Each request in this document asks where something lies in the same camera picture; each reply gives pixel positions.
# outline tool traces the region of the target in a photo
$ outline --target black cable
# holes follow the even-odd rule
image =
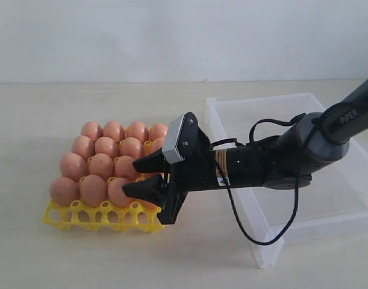
[[[274,244],[276,241],[278,241],[284,235],[284,233],[288,230],[288,228],[291,226],[291,224],[295,220],[296,214],[298,212],[298,206],[299,206],[299,180],[300,180],[300,171],[301,171],[301,163],[302,163],[303,153],[307,149],[307,146],[309,145],[309,143],[310,143],[311,139],[313,138],[313,136],[315,135],[315,133],[318,130],[322,129],[322,126],[320,124],[325,120],[325,118],[327,117],[327,114],[330,113],[331,111],[335,110],[336,108],[341,107],[341,106],[345,106],[345,105],[352,105],[352,104],[349,104],[347,102],[340,102],[338,104],[335,104],[335,105],[329,107],[326,111],[324,111],[320,115],[319,118],[316,118],[315,119],[314,126],[311,129],[311,131],[308,133],[308,135],[307,135],[307,137],[306,137],[306,139],[305,139],[305,141],[304,141],[304,143],[303,143],[303,145],[302,145],[302,147],[301,147],[301,149],[299,151],[299,157],[297,158],[297,163],[296,163],[296,176],[295,176],[295,187],[294,187],[295,196],[294,196],[294,205],[293,205],[293,210],[292,210],[291,217],[289,218],[288,222],[285,224],[285,226],[283,227],[283,229],[279,232],[279,234],[276,237],[274,237],[273,239],[271,239],[270,241],[258,241],[258,240],[255,240],[250,235],[248,235],[248,233],[245,231],[245,229],[244,229],[244,227],[243,227],[243,225],[242,225],[242,223],[240,221],[239,214],[237,213],[237,210],[236,210],[236,207],[235,207],[235,203],[234,203],[233,195],[232,195],[232,192],[231,192],[231,188],[229,186],[229,182],[226,179],[225,174],[224,174],[224,172],[223,172],[223,170],[222,170],[219,162],[217,160],[213,160],[215,162],[216,166],[217,166],[217,170],[221,174],[221,177],[222,177],[222,179],[223,179],[223,181],[225,183],[226,190],[228,191],[228,196],[229,196],[229,199],[231,201],[232,210],[233,210],[235,219],[237,221],[237,224],[239,225],[239,228],[240,228],[241,232],[243,233],[243,235],[249,241],[251,241],[254,244],[260,245],[260,246],[269,246],[271,244]],[[281,121],[277,121],[277,120],[272,120],[272,119],[267,119],[267,120],[269,120],[269,122],[272,122],[272,123],[275,123],[275,124],[289,126],[289,124],[291,124],[291,123],[294,123],[295,124],[298,121],[300,121],[303,116],[305,116],[305,114],[300,114],[300,115],[294,117],[291,120],[291,122],[289,122],[289,123],[287,123],[287,122],[281,122]],[[253,139],[254,129],[255,129],[255,127],[259,123],[262,123],[262,122],[265,122],[265,121],[266,120],[261,120],[261,121],[257,122],[252,127],[252,129],[250,131],[249,139],[250,139],[250,142],[253,145],[256,145],[256,142]]]

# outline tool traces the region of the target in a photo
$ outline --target table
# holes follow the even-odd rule
[[[0,288],[368,288],[368,231],[286,245],[258,269],[224,191],[190,193],[156,234],[41,222],[60,157],[89,120],[204,125],[217,100],[311,92],[324,106],[361,79],[191,84],[0,84]],[[368,151],[368,132],[356,136]]]

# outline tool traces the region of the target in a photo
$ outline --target clear plastic container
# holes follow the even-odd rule
[[[239,142],[247,143],[250,128],[260,119],[289,121],[300,113],[324,110],[309,93],[238,101],[208,98],[205,127],[211,141],[236,137]],[[287,129],[262,123],[256,128],[255,139],[280,135]],[[246,230],[258,240],[273,238],[292,212],[293,190],[241,188],[232,193]],[[344,159],[313,174],[311,185],[300,189],[298,214],[283,238],[271,246],[251,245],[259,267],[269,268],[275,264],[285,243],[364,229],[368,229],[368,154],[351,140]]]

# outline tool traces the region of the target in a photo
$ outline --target robotic arm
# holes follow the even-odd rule
[[[290,129],[283,135],[255,141],[254,129],[261,122]],[[345,157],[349,139],[366,129],[368,79],[323,113],[300,114],[290,122],[259,121],[252,127],[246,145],[233,138],[211,144],[196,116],[189,112],[170,123],[160,150],[133,163],[140,173],[160,172],[164,176],[156,174],[142,182],[127,184],[123,190],[129,197],[161,207],[157,217],[163,225],[176,222],[190,191],[294,188],[296,197],[296,190],[308,186],[314,172]],[[214,149],[227,142],[234,142],[236,148]]]

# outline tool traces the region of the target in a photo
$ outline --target egg tray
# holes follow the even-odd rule
[[[128,127],[124,128],[125,133],[128,132]],[[143,146],[145,149],[145,155],[149,154],[149,148],[151,141],[147,140],[144,142]],[[142,173],[136,181],[142,181],[146,177],[146,174]],[[51,211],[56,211],[60,217],[60,220],[54,220],[50,215]],[[52,225],[58,229],[70,230],[73,226],[79,226],[88,231],[98,231],[100,227],[108,227],[117,232],[125,232],[131,228],[138,228],[143,232],[155,233],[164,228],[164,225],[157,219],[157,214],[161,211],[161,208],[149,209],[145,208],[140,202],[134,201],[130,206],[126,208],[118,208],[110,202],[110,200],[105,200],[97,208],[88,207],[83,203],[82,200],[75,200],[71,203],[69,207],[61,207],[57,205],[52,199],[48,202],[45,213],[42,217],[42,222],[47,225]],[[87,213],[89,219],[81,220],[79,214],[81,212]],[[117,222],[112,222],[109,220],[109,214],[115,213]],[[146,222],[140,220],[141,214],[146,215]]]

